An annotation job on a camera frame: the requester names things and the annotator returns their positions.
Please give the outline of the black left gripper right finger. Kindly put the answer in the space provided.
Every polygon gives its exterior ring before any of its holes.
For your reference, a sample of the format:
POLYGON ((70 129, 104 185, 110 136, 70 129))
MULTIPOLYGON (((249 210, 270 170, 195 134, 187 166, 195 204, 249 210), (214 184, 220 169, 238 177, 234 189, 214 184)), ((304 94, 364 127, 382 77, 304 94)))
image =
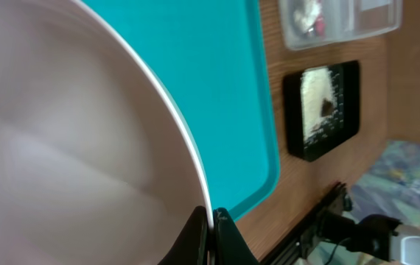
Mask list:
POLYGON ((218 265, 259 265, 225 208, 214 210, 214 254, 218 265))

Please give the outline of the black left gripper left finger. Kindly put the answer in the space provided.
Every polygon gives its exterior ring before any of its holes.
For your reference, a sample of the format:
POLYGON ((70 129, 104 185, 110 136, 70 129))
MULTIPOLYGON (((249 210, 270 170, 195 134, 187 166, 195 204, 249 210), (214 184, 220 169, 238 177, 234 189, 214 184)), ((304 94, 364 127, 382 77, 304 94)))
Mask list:
POLYGON ((197 206, 158 265, 204 265, 207 262, 208 233, 206 209, 197 206))

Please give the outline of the large white plate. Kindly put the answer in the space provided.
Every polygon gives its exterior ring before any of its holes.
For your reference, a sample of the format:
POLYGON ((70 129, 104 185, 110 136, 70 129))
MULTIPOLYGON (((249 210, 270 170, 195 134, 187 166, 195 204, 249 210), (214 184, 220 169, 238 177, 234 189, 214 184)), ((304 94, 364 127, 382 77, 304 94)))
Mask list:
POLYGON ((82 1, 0 1, 0 264, 157 264, 194 210, 192 134, 82 1))

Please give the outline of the brown food piece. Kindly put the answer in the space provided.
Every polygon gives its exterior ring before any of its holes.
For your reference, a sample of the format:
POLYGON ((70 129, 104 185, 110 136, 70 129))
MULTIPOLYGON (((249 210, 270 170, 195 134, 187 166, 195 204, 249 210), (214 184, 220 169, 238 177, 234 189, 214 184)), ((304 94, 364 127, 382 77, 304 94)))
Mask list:
POLYGON ((321 117, 331 116, 335 111, 335 104, 328 99, 323 99, 321 105, 321 117))

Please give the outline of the rice pile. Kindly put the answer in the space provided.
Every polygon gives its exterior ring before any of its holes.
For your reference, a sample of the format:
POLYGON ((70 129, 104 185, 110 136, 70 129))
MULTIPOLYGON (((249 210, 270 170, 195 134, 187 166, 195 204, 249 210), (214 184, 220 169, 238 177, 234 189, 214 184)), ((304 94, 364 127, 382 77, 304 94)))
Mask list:
POLYGON ((340 99, 340 71, 334 67, 309 68, 301 75, 301 109, 303 137, 306 145, 320 142, 343 128, 340 99), (323 99, 334 102, 331 116, 321 117, 323 99))

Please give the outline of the red snack wrapper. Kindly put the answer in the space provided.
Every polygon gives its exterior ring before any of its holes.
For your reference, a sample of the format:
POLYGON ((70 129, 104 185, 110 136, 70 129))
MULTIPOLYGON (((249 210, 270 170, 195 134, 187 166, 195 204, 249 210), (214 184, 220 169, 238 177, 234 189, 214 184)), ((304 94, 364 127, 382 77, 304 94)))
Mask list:
POLYGON ((318 15, 318 17, 315 20, 315 23, 313 24, 315 35, 318 37, 323 37, 325 35, 325 28, 326 28, 326 24, 324 21, 324 16, 323 14, 320 14, 318 15))

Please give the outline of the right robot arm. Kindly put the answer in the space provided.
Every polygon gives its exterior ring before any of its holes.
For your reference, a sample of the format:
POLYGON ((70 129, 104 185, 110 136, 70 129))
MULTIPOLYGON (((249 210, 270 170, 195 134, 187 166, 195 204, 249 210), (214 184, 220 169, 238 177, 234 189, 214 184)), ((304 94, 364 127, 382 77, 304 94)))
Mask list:
POLYGON ((383 261, 420 264, 420 229, 373 214, 356 223, 333 208, 317 205, 261 261, 253 255, 224 208, 214 211, 213 264, 294 264, 322 241, 383 261))

